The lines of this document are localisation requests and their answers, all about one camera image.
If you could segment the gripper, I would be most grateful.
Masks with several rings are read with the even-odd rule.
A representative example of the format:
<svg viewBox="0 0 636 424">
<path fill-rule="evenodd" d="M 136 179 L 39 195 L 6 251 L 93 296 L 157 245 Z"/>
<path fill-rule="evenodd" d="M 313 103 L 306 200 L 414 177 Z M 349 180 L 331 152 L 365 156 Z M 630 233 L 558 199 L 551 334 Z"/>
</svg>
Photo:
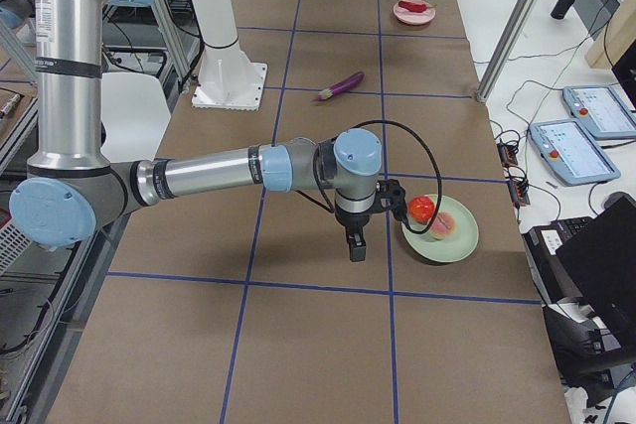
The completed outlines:
<svg viewBox="0 0 636 424">
<path fill-rule="evenodd" d="M 349 259 L 351 261 L 365 261 L 367 244 L 364 238 L 364 227 L 369 223 L 370 216 L 361 212 L 336 212 L 335 218 L 345 229 Z"/>
</svg>

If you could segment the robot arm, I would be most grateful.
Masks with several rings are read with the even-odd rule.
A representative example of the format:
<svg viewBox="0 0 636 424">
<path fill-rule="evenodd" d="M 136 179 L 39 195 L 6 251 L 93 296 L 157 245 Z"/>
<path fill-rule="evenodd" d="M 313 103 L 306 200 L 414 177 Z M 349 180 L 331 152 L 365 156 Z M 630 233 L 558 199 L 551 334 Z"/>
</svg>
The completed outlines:
<svg viewBox="0 0 636 424">
<path fill-rule="evenodd" d="M 149 105 L 130 88 L 102 98 L 102 9 L 109 1 L 121 0 L 35 0 L 38 149 L 10 196 L 12 224 L 31 241 L 58 248 L 163 200 L 246 185 L 330 189 L 350 257 L 363 260 L 363 229 L 380 199 L 380 140 L 356 127 L 320 143 L 296 138 L 159 159 L 170 118 L 159 82 L 142 82 Z"/>
</svg>

